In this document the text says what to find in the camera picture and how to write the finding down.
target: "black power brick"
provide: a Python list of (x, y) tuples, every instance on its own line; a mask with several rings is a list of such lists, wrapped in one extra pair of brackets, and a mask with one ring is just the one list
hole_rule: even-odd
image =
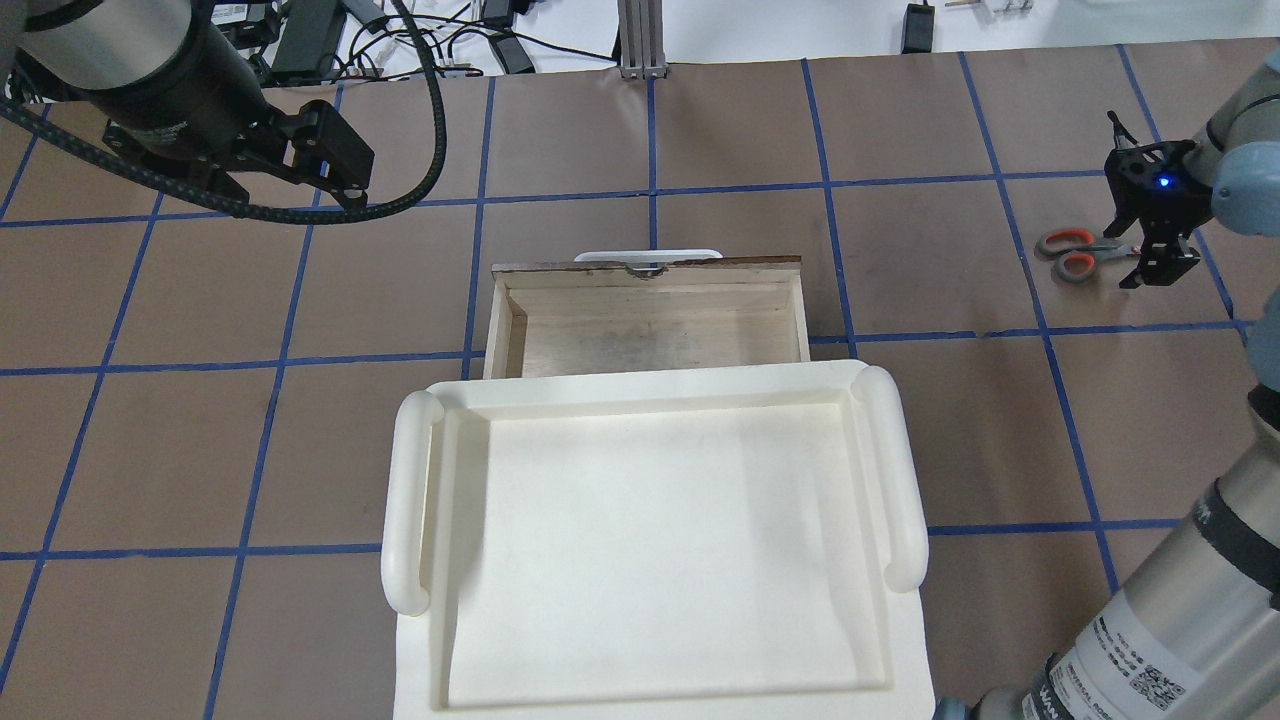
[(933, 6), (908, 4), (902, 15), (902, 54), (933, 51)]

